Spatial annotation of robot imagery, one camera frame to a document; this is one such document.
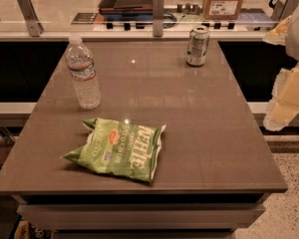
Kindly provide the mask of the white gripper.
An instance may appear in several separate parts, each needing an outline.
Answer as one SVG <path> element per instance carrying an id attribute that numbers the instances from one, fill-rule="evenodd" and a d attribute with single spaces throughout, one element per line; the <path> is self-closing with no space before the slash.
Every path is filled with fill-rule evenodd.
<path id="1" fill-rule="evenodd" d="M 262 41 L 271 45 L 286 45 L 287 55 L 299 61 L 299 4 L 291 17 L 283 19 Z M 299 113 L 299 63 L 292 70 L 280 70 L 271 95 L 263 125 L 270 131 L 279 131 Z"/>

